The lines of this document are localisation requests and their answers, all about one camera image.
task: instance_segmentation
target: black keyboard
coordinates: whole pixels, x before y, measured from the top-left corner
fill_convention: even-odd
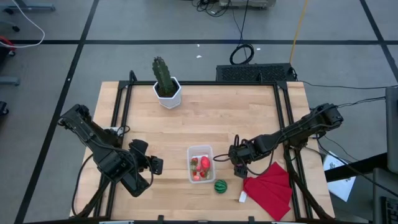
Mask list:
[[[381,197],[383,224],[398,224],[398,200]]]

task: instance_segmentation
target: potted cactus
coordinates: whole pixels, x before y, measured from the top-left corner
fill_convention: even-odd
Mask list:
[[[157,82],[154,91],[159,103],[167,109],[172,109],[181,103],[181,86],[175,77],[170,77],[169,68],[161,57],[156,57],[152,63]]]

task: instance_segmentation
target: yellow cable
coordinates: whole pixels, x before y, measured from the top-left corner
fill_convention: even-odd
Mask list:
[[[295,46],[296,46],[296,40],[297,40],[297,37],[299,36],[299,33],[300,33],[301,22],[303,21],[303,18],[304,18],[304,15],[305,15],[305,8],[307,8],[307,3],[308,3],[308,0],[305,0],[303,11],[301,12],[300,20],[298,21],[298,25],[297,25],[297,30],[296,30],[296,33],[294,35],[292,51],[290,52],[290,58],[289,58],[289,63],[290,64],[292,64],[293,55],[294,55],[294,49],[295,49]]]

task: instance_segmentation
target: white hexagonal pot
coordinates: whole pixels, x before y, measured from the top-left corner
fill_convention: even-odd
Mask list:
[[[153,86],[155,94],[156,94],[157,98],[159,99],[160,105],[166,107],[167,109],[173,109],[176,106],[178,106],[179,104],[181,104],[181,86],[175,77],[171,77],[171,78],[172,78],[173,82],[178,86],[178,90],[177,90],[177,92],[175,92],[173,97],[160,97],[156,91],[157,82]]]

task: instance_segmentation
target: white cable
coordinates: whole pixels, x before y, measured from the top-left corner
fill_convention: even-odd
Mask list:
[[[3,42],[1,42],[1,41],[0,41],[0,44],[3,45],[3,46],[6,46],[6,47],[12,47],[12,48],[25,48],[25,47],[34,47],[34,46],[38,46],[39,44],[41,44],[41,43],[43,42],[44,37],[45,37],[45,32],[42,30],[42,28],[40,28],[40,27],[39,27],[38,25],[36,25],[32,20],[30,20],[30,19],[24,14],[24,12],[22,12],[22,9],[20,9],[18,3],[16,3],[15,0],[12,0],[12,1],[13,1],[13,3],[17,6],[17,8],[20,10],[20,12],[22,13],[22,15],[24,15],[24,17],[25,17],[29,22],[31,22],[31,23],[32,23],[33,25],[35,25],[40,31],[42,31],[43,37],[42,37],[42,39],[39,41],[39,43],[37,43],[37,44],[25,45],[25,46],[11,46],[11,45],[5,44],[5,43],[3,43]]]

